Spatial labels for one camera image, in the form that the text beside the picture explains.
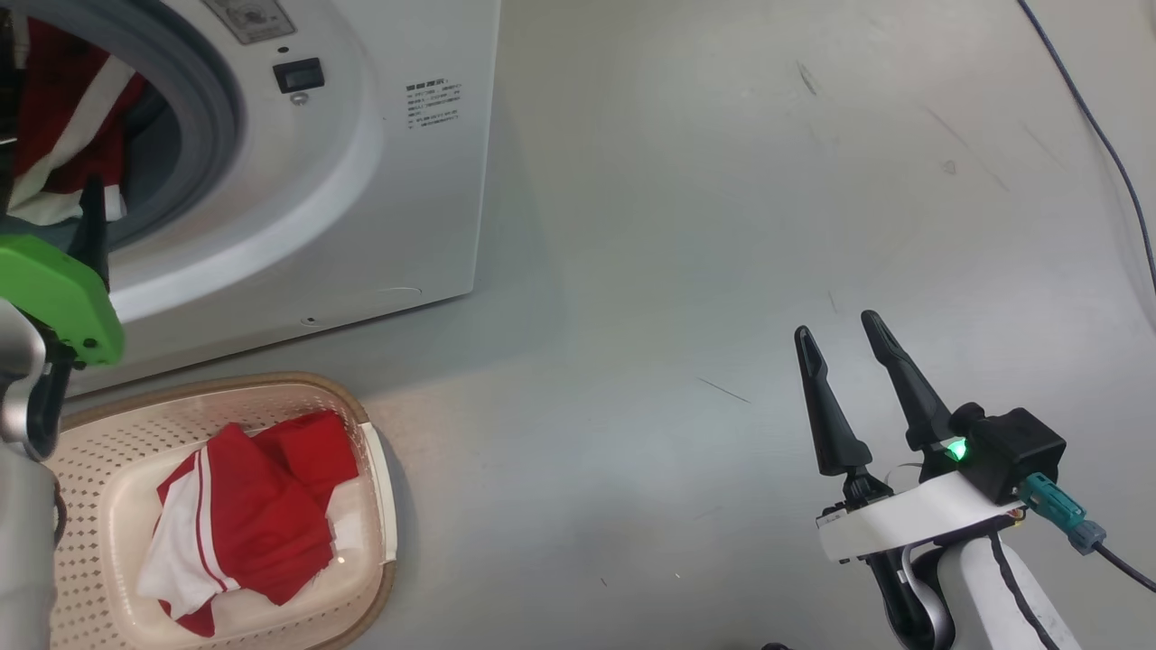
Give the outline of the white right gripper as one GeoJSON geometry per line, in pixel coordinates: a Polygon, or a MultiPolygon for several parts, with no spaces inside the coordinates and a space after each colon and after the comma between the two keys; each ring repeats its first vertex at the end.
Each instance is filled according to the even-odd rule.
{"type": "MultiPolygon", "coordinates": [[[[901,411],[907,420],[907,445],[916,451],[942,451],[955,435],[951,413],[921,374],[879,312],[862,312],[864,333],[872,354],[888,371],[901,411]]],[[[827,362],[810,328],[794,330],[798,371],[805,390],[815,458],[821,477],[842,477],[845,509],[817,518],[817,534],[833,562],[896,551],[953,534],[1023,507],[1018,498],[998,505],[959,472],[931,478],[890,497],[890,486],[872,477],[870,448],[855,437],[827,382],[827,362]]]]}

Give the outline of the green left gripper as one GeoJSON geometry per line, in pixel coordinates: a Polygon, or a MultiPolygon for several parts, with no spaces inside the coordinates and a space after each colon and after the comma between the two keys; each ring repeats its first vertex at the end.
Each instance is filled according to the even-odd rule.
{"type": "Polygon", "coordinates": [[[108,213],[101,176],[79,202],[76,259],[32,235],[1,236],[1,296],[53,330],[86,365],[118,365],[126,337],[110,300],[108,213]]]}

